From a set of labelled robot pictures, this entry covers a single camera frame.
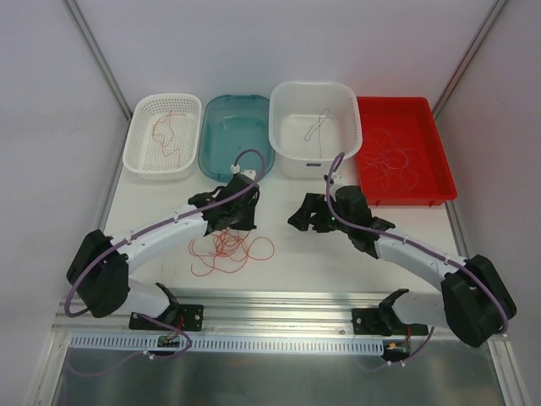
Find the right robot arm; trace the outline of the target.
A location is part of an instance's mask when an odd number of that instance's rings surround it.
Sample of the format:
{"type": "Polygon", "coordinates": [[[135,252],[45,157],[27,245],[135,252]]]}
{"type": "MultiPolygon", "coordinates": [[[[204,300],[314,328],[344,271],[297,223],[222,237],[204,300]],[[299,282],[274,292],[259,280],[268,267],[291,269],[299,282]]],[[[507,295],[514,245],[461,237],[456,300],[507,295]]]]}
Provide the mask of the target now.
{"type": "Polygon", "coordinates": [[[340,231],[356,250],[397,265],[438,291],[416,294],[399,288],[377,307],[355,311],[353,323],[364,332],[389,337],[410,326],[442,326],[477,348],[506,332],[516,315],[490,259],[451,255],[409,237],[394,223],[374,216],[358,186],[332,187],[326,195],[307,193],[287,222],[301,232],[340,231]]]}

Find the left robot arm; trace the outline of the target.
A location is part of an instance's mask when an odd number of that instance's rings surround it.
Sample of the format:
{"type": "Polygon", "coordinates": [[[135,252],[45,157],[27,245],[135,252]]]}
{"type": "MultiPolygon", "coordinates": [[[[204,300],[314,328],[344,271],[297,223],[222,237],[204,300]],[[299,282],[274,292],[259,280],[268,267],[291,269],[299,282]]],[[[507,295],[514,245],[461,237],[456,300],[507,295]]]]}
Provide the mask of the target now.
{"type": "Polygon", "coordinates": [[[227,185],[192,196],[163,220],[115,236],[88,233],[70,267],[65,315],[95,318],[126,310],[160,329],[176,328],[182,307],[161,283],[142,283],[132,273],[165,251],[225,229],[254,229],[260,196],[255,172],[233,175],[227,185]]]}

